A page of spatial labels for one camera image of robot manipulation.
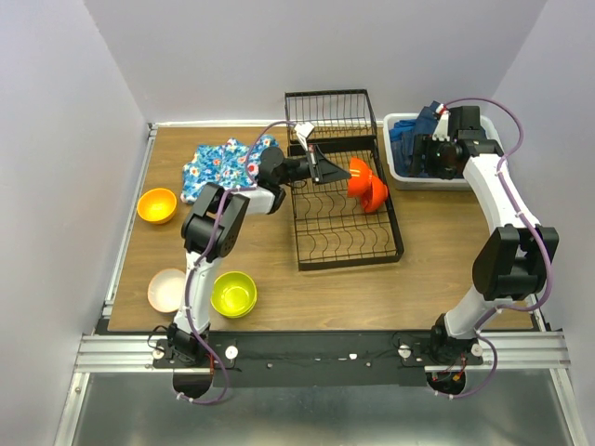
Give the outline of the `white plastic basket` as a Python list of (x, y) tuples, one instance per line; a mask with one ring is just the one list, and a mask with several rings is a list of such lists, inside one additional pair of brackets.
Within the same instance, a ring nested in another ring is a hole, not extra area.
[(396, 173), (390, 150), (389, 128), (402, 119), (415, 119), (418, 113), (389, 113), (383, 120), (383, 138), (390, 174), (401, 190), (467, 190), (473, 183), (472, 176), (481, 164), (496, 164), (503, 154), (499, 136), (492, 122), (485, 118), (477, 106), (459, 106), (449, 109), (450, 141), (463, 148), (464, 168), (462, 177), (438, 179), (434, 177), (401, 177)]

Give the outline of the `orange-red bowl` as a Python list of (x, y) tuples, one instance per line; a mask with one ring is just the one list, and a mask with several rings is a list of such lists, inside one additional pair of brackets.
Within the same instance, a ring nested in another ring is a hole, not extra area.
[(372, 175), (368, 189), (360, 197), (361, 205), (366, 213), (376, 212), (387, 200), (389, 190), (377, 176)]
[(361, 197), (371, 187), (373, 172), (369, 165), (358, 157), (351, 157), (349, 164), (350, 179), (347, 185), (348, 197)]

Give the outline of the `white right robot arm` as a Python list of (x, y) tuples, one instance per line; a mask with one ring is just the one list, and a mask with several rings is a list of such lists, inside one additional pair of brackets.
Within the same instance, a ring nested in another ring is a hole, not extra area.
[(472, 100), (434, 102), (418, 115), (429, 133), (416, 133), (409, 173), (463, 177), (483, 211), (490, 236), (472, 266), (472, 286), (430, 330), (425, 352), (437, 364), (464, 361), (486, 323), (504, 309), (533, 311), (549, 300), (552, 260), (560, 238), (524, 204), (508, 168), (510, 154), (488, 138)]

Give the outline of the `black wire dish rack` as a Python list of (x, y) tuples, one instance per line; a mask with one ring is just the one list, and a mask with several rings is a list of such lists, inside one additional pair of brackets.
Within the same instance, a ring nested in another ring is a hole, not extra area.
[[(358, 158), (386, 178), (378, 148), (377, 119), (364, 89), (287, 92), (285, 118), (310, 122), (308, 141), (342, 169)], [(348, 182), (298, 181), (291, 188), (297, 267), (301, 271), (398, 262), (404, 252), (390, 199), (367, 213), (348, 194)]]

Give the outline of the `yellow-orange bowl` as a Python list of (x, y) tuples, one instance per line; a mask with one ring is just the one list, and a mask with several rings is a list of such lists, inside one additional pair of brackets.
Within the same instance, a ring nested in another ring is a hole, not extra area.
[(155, 188), (146, 191), (137, 203), (138, 216), (153, 225), (169, 222), (176, 214), (178, 199), (176, 194), (167, 188)]

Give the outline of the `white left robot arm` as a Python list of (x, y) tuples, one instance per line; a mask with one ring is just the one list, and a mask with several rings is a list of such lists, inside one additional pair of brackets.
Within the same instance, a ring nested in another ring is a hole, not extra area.
[(209, 182), (186, 216), (181, 228), (186, 280), (178, 312), (166, 330), (167, 344), (183, 365), (197, 366), (210, 353), (204, 333), (210, 327), (211, 295), (219, 265), (236, 244), (245, 217), (275, 213), (285, 185), (350, 179), (349, 171), (329, 161), (317, 146), (305, 145), (304, 151), (300, 158), (287, 158), (276, 146), (264, 149), (254, 187), (226, 190)]

